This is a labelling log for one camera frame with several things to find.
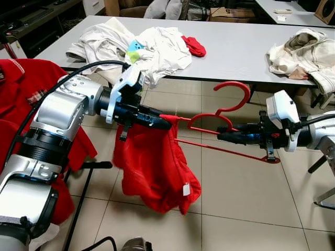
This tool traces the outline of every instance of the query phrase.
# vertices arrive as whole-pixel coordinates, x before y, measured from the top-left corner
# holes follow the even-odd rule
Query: white table
[[[36,58],[50,60],[65,70],[73,70],[85,63],[66,58],[65,52],[77,42],[85,28],[106,22],[110,17],[88,16],[63,35]],[[199,22],[180,20],[140,19],[118,17],[132,33],[138,35],[153,26],[178,27],[187,37],[195,37],[207,50],[204,58],[192,57],[192,63],[183,71],[169,78],[201,81],[235,80],[254,84],[280,84],[317,88],[312,81],[294,80],[269,72],[268,57],[265,55],[273,44],[283,44],[304,27],[235,24],[228,22]],[[335,36],[334,29],[319,29],[329,37]]]
[[[297,1],[281,2],[275,0],[255,0],[262,9],[280,25],[297,25],[311,27],[327,27],[334,28],[335,26],[327,25],[314,15],[314,12],[305,11]],[[291,9],[292,14],[276,14],[275,9]],[[285,21],[278,21],[277,16],[286,16]]]

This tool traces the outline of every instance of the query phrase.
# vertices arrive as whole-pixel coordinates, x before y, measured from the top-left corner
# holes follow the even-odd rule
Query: tile floor
[[[106,82],[94,76],[102,84]],[[145,89],[143,103],[166,113],[191,117],[214,112],[239,102],[235,88],[213,91],[216,83],[161,80],[154,90]],[[269,94],[255,93],[251,104],[228,113],[233,122],[257,121]],[[309,93],[299,97],[299,108],[321,113],[308,106]],[[214,128],[220,121],[198,121],[196,126]],[[219,142],[211,135],[189,132],[180,125],[180,138],[234,151],[264,156],[256,146]],[[99,117],[86,118],[83,128],[95,145],[100,160],[110,160],[116,125]],[[276,151],[280,164],[266,164],[235,155],[182,143],[190,169],[202,183],[202,196],[186,216],[177,210],[165,215],[145,207],[138,197],[122,193],[122,171],[95,170],[72,237],[70,250],[92,245],[113,236],[118,249],[127,239],[143,236],[156,251],[334,251],[335,212],[313,204],[313,198],[331,189],[335,178],[327,165],[310,175],[307,169],[321,154],[299,149]],[[75,205],[88,171],[75,173],[69,189]],[[61,225],[59,235],[43,251],[62,250],[71,219]],[[112,250],[110,243],[96,248]]]

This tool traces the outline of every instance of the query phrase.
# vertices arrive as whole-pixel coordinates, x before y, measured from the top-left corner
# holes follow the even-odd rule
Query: black cable
[[[300,128],[306,127],[310,124],[314,124],[316,122],[320,122],[320,121],[323,121],[323,120],[326,120],[326,119],[334,119],[334,118],[335,118],[335,114],[327,114],[327,115],[324,115],[324,116],[321,116],[321,117],[318,117],[318,118],[306,120],[306,121],[303,121],[303,122],[300,123]]]
[[[71,74],[69,74],[68,76],[66,76],[65,78],[63,78],[62,80],[60,80],[57,84],[55,84],[50,90],[48,90],[46,92],[46,94],[44,96],[42,96],[42,98],[36,103],[36,105],[31,109],[31,111],[28,113],[28,115],[26,116],[26,118],[24,119],[23,123],[20,125],[19,129],[17,130],[12,143],[10,144],[10,147],[8,149],[7,152],[7,156],[6,156],[6,161],[5,161],[5,165],[7,164],[9,157],[12,154],[12,151],[14,149],[15,143],[16,143],[16,138],[18,136],[21,135],[23,129],[25,128],[25,126],[27,125],[27,123],[29,122],[29,120],[31,119],[32,115],[34,115],[34,113],[37,111],[37,109],[41,106],[42,102],[44,101],[44,99],[52,92],[54,92],[58,87],[60,87],[62,84],[64,84],[66,81],[68,81],[70,78],[72,78],[73,76],[81,73],[82,71],[97,66],[97,65],[102,65],[102,64],[119,64],[122,65],[124,68],[128,68],[129,65],[125,62],[121,62],[121,61],[116,61],[116,60],[105,60],[105,61],[99,61],[99,62],[94,62],[91,64],[87,64],[81,68],[79,68],[78,70],[72,72]]]
[[[103,239],[101,239],[100,241],[98,241],[97,243],[94,243],[92,246],[89,246],[88,248],[86,249],[83,249],[82,251],[91,251],[93,250],[94,248],[100,246],[103,242],[106,242],[106,241],[111,241],[112,245],[113,245],[113,249],[114,251],[116,251],[116,243],[115,243],[115,240],[110,237],[110,236],[107,236]]]

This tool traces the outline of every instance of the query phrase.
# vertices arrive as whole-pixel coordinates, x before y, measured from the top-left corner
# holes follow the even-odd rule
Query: red hanger
[[[230,119],[228,119],[226,116],[221,115],[221,113],[222,112],[235,111],[235,110],[240,109],[242,106],[244,106],[244,104],[250,98],[250,89],[247,85],[245,85],[241,82],[226,81],[226,82],[220,83],[217,86],[215,86],[214,90],[217,91],[217,90],[219,90],[223,87],[226,87],[226,86],[239,87],[244,91],[244,98],[242,99],[242,101],[238,105],[236,105],[234,107],[230,107],[230,108],[219,108],[215,113],[200,113],[200,114],[197,114],[197,115],[193,116],[192,118],[178,117],[178,119],[182,120],[182,121],[188,121],[187,128],[189,128],[190,130],[195,130],[195,131],[205,132],[205,133],[210,133],[210,134],[220,134],[219,132],[216,132],[216,131],[211,131],[211,130],[202,129],[202,128],[198,128],[198,127],[193,126],[194,121],[199,119],[199,118],[215,117],[215,118],[219,118],[219,119],[221,119],[221,120],[223,120],[224,122],[227,123],[227,125],[228,125],[228,130],[227,131],[238,131],[237,129],[233,128],[233,125],[232,125],[232,122],[230,121]],[[280,162],[280,159],[277,158],[277,157],[276,157],[276,161],[268,162],[266,160],[266,156],[264,156],[263,158],[258,158],[258,157],[255,157],[255,156],[251,156],[251,155],[247,155],[247,154],[243,154],[243,153],[238,153],[238,152],[234,152],[234,151],[230,151],[230,150],[226,150],[226,149],[222,149],[222,148],[218,148],[218,147],[214,147],[214,146],[210,146],[210,145],[195,143],[195,142],[192,142],[192,141],[180,140],[180,139],[174,139],[174,140],[179,141],[179,142],[183,142],[183,143],[186,143],[186,144],[197,145],[197,146],[201,146],[201,147],[205,147],[205,148],[209,148],[209,149],[213,149],[213,150],[218,150],[218,151],[222,151],[222,152],[226,152],[226,153],[236,154],[236,155],[239,155],[239,156],[252,158],[252,159],[262,161],[262,162],[267,162],[267,163],[270,163],[270,164],[277,164],[277,163]]]

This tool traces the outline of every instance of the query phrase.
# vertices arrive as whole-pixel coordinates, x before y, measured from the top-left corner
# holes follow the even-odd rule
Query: red garment on rack
[[[191,203],[200,196],[201,186],[174,140],[178,132],[178,117],[161,117],[172,124],[170,130],[134,124],[128,131],[126,142],[119,140],[123,130],[119,126],[113,162],[124,170],[124,194],[140,195],[148,207],[161,213],[179,207],[180,212],[186,214]],[[184,195],[183,189],[188,190],[188,186],[189,195]]]
[[[40,95],[54,86],[66,72],[50,61],[37,59],[0,60],[0,68],[4,75],[3,81],[0,82],[1,172],[10,143],[31,110],[31,104],[39,100]],[[88,155],[94,157],[96,154],[90,139],[80,128],[69,153],[69,166],[74,171],[79,170]],[[59,192],[52,223],[60,224],[73,212],[74,205],[61,176],[52,186]]]
[[[206,55],[205,47],[203,47],[195,38],[182,36],[182,39],[185,41],[186,46],[192,55],[200,58]]]

